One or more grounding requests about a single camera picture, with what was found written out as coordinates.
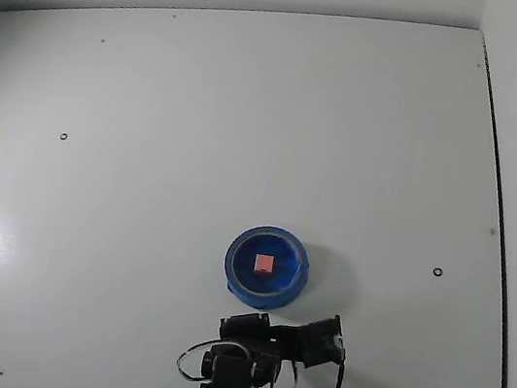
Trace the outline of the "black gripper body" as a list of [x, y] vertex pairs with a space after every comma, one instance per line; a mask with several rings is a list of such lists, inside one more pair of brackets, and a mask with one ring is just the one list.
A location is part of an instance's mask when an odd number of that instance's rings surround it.
[[271, 325], [267, 313], [234, 315], [221, 319], [222, 339], [240, 342], [253, 352], [283, 361], [305, 362], [308, 326]]

